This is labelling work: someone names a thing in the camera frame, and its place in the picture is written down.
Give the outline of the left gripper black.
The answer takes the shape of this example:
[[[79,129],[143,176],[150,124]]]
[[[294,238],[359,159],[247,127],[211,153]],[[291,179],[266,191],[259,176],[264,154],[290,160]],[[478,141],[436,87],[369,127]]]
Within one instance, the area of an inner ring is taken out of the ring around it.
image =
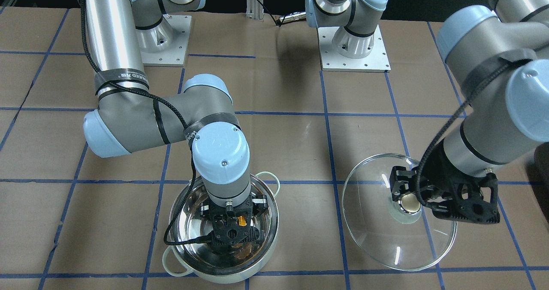
[[[416,215],[430,208],[436,218],[479,225],[501,221],[494,173],[469,176],[457,169],[442,145],[430,145],[420,165],[393,166],[389,176],[391,213]]]

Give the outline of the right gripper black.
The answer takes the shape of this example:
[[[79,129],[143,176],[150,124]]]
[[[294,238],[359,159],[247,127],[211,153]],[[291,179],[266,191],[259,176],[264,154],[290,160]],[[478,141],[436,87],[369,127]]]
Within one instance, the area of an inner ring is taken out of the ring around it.
[[[248,243],[259,246],[265,235],[252,221],[260,217],[268,208],[267,196],[248,196],[237,206],[221,207],[210,199],[202,202],[202,218],[210,221],[212,231],[208,247],[214,253],[231,253]]]

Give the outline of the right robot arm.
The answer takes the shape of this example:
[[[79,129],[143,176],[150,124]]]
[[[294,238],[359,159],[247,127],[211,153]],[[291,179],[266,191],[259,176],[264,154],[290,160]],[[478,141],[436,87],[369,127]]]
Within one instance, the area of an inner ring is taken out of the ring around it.
[[[170,46],[175,36],[168,10],[198,10],[205,0],[78,0],[81,36],[94,69],[96,110],[84,117],[84,135],[92,151],[117,157],[187,141],[193,176],[202,179],[208,201],[201,217],[212,230],[196,239],[179,239],[176,221],[190,192],[184,194],[167,226],[168,246],[208,243],[236,246],[265,237],[252,225],[269,207],[266,196],[253,196],[250,151],[235,116],[233,100],[217,76],[199,74],[180,94],[151,94],[142,51]]]

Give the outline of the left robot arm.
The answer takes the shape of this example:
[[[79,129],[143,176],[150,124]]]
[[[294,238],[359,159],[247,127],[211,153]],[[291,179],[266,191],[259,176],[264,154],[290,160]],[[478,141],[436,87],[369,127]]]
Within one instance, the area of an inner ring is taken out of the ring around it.
[[[441,59],[465,102],[413,169],[388,175],[388,211],[404,224],[436,218],[500,222],[495,171],[548,142],[548,0],[489,0],[439,29]]]

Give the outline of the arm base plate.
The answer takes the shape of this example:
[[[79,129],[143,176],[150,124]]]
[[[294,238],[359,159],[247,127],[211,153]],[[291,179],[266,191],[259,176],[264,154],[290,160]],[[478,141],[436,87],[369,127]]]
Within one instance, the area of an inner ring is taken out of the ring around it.
[[[190,15],[163,15],[157,26],[137,29],[143,65],[184,67],[192,20]]]
[[[386,73],[392,70],[379,26],[358,37],[343,27],[317,29],[323,71]]]

